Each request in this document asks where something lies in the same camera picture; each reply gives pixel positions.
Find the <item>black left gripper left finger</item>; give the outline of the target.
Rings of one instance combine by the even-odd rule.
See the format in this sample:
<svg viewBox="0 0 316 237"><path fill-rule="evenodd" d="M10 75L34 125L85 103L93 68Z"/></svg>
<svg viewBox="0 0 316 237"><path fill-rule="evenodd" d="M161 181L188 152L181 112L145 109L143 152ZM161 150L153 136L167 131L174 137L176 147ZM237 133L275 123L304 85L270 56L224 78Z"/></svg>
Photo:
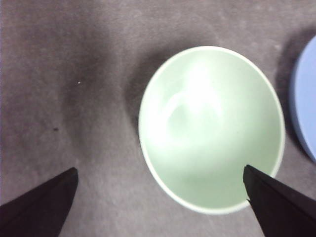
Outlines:
<svg viewBox="0 0 316 237"><path fill-rule="evenodd" d="M2 237L57 237L79 182L74 167L0 206Z"/></svg>

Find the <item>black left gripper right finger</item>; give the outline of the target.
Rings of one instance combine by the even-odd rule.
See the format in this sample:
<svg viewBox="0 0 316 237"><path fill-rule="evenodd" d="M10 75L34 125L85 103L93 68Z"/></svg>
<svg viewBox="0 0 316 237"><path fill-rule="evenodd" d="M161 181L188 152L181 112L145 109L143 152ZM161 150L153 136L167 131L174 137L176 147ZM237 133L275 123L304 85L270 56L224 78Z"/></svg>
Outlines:
<svg viewBox="0 0 316 237"><path fill-rule="evenodd" d="M266 237L314 237L316 201L251 165L243 170L249 203Z"/></svg>

